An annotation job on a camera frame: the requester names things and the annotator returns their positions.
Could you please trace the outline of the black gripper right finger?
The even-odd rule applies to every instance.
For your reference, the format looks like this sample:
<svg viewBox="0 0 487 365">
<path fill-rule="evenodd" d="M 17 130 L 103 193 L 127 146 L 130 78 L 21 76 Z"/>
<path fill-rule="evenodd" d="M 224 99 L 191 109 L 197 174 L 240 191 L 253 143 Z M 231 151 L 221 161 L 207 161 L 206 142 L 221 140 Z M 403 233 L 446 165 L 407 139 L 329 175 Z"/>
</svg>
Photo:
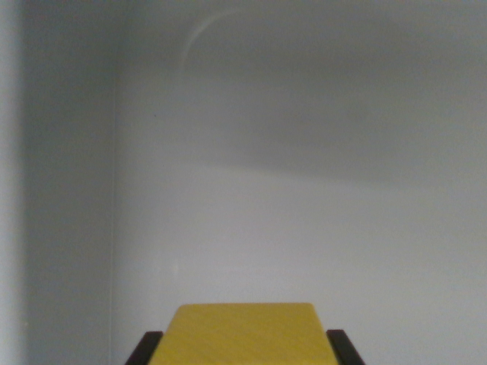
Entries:
<svg viewBox="0 0 487 365">
<path fill-rule="evenodd" d="M 365 365 L 361 355 L 343 329 L 329 329 L 326 336 L 341 365 Z"/>
</svg>

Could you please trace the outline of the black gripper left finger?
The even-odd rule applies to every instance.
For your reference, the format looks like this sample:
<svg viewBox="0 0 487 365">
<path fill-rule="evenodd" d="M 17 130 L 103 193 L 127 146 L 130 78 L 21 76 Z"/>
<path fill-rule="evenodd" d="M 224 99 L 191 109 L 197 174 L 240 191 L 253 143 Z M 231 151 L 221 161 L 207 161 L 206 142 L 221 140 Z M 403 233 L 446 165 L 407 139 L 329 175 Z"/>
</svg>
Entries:
<svg viewBox="0 0 487 365">
<path fill-rule="evenodd" d="M 148 365 L 163 336 L 162 331 L 146 332 L 129 355 L 125 365 Z"/>
</svg>

